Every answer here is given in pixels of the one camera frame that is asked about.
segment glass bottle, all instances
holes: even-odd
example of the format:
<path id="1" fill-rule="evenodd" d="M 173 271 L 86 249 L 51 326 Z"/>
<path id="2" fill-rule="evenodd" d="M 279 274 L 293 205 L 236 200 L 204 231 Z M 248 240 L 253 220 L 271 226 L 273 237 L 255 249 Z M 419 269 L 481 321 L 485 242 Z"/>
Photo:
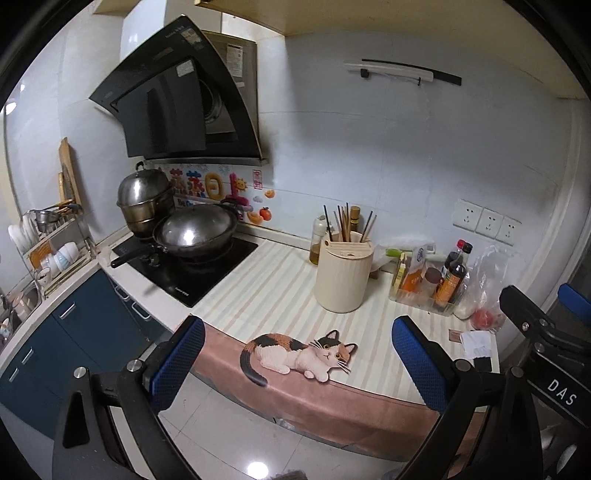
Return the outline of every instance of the glass bottle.
<path id="1" fill-rule="evenodd" d="M 318 265 L 320 258 L 320 243 L 327 232 L 328 223 L 325 215 L 318 215 L 312 227 L 312 241 L 310 242 L 310 261 Z"/>

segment cabinet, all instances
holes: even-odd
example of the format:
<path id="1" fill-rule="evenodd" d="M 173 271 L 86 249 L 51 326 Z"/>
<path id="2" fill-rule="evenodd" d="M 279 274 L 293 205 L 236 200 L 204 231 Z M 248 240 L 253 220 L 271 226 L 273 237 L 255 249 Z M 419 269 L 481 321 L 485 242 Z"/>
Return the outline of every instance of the cabinet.
<path id="1" fill-rule="evenodd" d="M 111 283 L 115 293 L 119 296 L 125 308 L 133 316 L 139 329 L 148 339 L 150 339 L 151 342 L 164 342 L 172 336 L 172 333 L 135 302 L 124 289 L 112 280 Z"/>
<path id="2" fill-rule="evenodd" d="M 72 373 L 81 365 L 96 368 L 49 316 L 0 378 L 0 401 L 22 421 L 53 438 Z"/>
<path id="3" fill-rule="evenodd" d="M 150 344 L 102 270 L 65 299 L 53 316 L 100 371 L 121 370 Z"/>
<path id="4" fill-rule="evenodd" d="M 0 378 L 0 402 L 53 438 L 74 370 L 118 371 L 150 344 L 103 271 L 90 277 L 24 343 Z"/>

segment beige utensil holder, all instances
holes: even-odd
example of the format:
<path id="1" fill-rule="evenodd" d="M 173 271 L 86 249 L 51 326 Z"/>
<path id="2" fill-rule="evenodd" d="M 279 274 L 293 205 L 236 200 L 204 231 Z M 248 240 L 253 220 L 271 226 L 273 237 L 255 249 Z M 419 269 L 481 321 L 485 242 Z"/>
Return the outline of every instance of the beige utensil holder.
<path id="1" fill-rule="evenodd" d="M 340 234 L 328 235 L 320 245 L 320 258 L 314 296 L 326 310 L 347 313 L 363 302 L 371 261 L 374 255 L 372 242 L 358 243 L 361 234 L 351 232 L 353 242 L 340 242 Z"/>

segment condiment bottle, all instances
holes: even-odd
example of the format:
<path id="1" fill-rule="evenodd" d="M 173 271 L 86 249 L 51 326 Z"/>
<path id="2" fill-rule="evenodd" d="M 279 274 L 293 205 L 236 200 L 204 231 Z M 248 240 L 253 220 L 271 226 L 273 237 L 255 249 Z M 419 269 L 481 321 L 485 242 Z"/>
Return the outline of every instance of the condiment bottle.
<path id="1" fill-rule="evenodd" d="M 445 309 L 458 285 L 466 276 L 467 269 L 464 266 L 462 257 L 463 253 L 452 261 L 449 265 L 446 277 L 443 280 L 443 284 L 441 284 L 441 287 L 439 287 L 439 290 L 435 293 L 435 305 L 442 310 Z"/>
<path id="2" fill-rule="evenodd" d="M 445 279 L 447 275 L 447 271 L 449 270 L 449 265 L 460 256 L 462 253 L 462 247 L 464 246 L 464 240 L 461 238 L 457 241 L 457 250 L 449 252 L 449 255 L 445 259 L 445 263 L 443 264 L 443 268 L 441 269 L 441 277 Z"/>
<path id="3" fill-rule="evenodd" d="M 320 258 L 320 243 L 327 232 L 327 220 L 324 215 L 319 215 L 314 219 L 312 227 L 312 241 L 310 242 L 310 261 L 314 265 L 318 265 Z"/>
<path id="4" fill-rule="evenodd" d="M 349 223 L 351 225 L 351 231 L 356 232 L 359 227 L 359 214 L 361 213 L 361 208 L 356 205 L 351 207 L 351 211 L 349 214 Z"/>

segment white tile wall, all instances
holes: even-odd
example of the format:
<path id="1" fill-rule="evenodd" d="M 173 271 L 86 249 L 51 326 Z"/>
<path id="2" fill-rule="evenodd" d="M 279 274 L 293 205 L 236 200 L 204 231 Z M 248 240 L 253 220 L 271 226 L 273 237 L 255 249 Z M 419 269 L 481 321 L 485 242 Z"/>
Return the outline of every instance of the white tile wall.
<path id="1" fill-rule="evenodd" d="M 361 58 L 431 67 L 463 83 L 365 80 L 343 67 Z M 508 281 L 517 280 L 553 211 L 576 100 L 556 99 L 494 59 L 383 33 L 265 39 L 258 60 L 265 181 L 277 199 L 292 197 L 274 218 L 291 220 L 295 210 L 305 218 L 282 229 L 309 236 L 322 202 L 337 199 L 378 212 L 377 240 L 420 236 L 444 252 L 461 237 L 475 257 L 493 241 L 452 226 L 455 201 L 465 198 L 523 223 L 509 249 Z"/>
<path id="2" fill-rule="evenodd" d="M 22 211 L 59 200 L 57 153 L 67 137 L 77 168 L 90 231 L 95 241 L 125 225 L 117 208 L 119 182 L 133 170 L 120 124 L 90 94 L 119 63 L 123 19 L 93 15 L 92 6 L 52 39 L 14 92 L 17 107 L 7 117 L 7 150 Z"/>

